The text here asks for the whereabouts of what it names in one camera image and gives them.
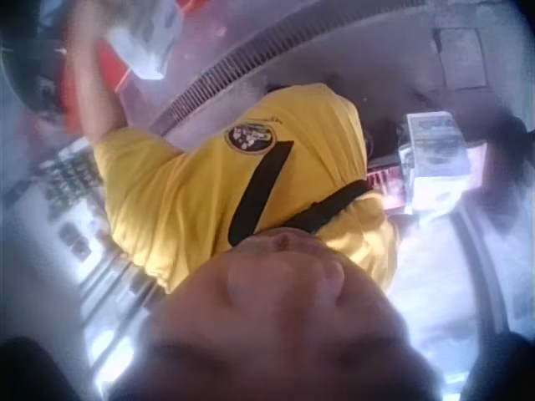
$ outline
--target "cash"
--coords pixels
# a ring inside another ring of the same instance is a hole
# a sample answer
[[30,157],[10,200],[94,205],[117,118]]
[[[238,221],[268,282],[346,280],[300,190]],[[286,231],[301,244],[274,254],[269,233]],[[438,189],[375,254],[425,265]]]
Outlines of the cash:
[[466,143],[451,114],[441,111],[408,114],[410,148],[400,148],[401,165],[412,189],[415,211],[447,213],[470,180]]

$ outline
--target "metal grate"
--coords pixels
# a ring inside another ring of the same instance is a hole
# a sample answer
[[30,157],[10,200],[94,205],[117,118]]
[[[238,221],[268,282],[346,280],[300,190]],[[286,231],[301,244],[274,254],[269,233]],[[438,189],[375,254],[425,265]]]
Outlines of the metal grate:
[[165,135],[240,78],[313,38],[381,13],[425,5],[425,0],[321,1],[265,29],[232,50],[191,84],[150,127]]

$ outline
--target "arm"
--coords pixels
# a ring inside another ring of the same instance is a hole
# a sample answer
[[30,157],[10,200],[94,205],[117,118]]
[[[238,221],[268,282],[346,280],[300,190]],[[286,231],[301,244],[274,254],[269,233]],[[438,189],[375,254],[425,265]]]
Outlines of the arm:
[[127,126],[119,97],[106,86],[99,67],[98,45],[109,17],[99,0],[81,0],[71,19],[69,62],[74,72],[82,131],[93,146],[110,132]]

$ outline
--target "white bag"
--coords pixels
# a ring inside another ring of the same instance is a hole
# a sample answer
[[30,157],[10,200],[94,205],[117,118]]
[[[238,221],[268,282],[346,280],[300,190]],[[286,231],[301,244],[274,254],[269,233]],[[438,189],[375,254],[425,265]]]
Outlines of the white bag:
[[163,79],[184,15],[174,0],[114,0],[107,39],[141,79]]

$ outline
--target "hand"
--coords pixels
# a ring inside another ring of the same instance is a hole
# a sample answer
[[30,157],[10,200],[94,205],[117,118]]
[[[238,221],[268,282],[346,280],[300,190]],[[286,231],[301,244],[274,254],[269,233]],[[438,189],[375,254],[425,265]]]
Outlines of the hand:
[[73,50],[84,51],[106,34],[111,13],[103,0],[78,0],[69,22],[69,39]]

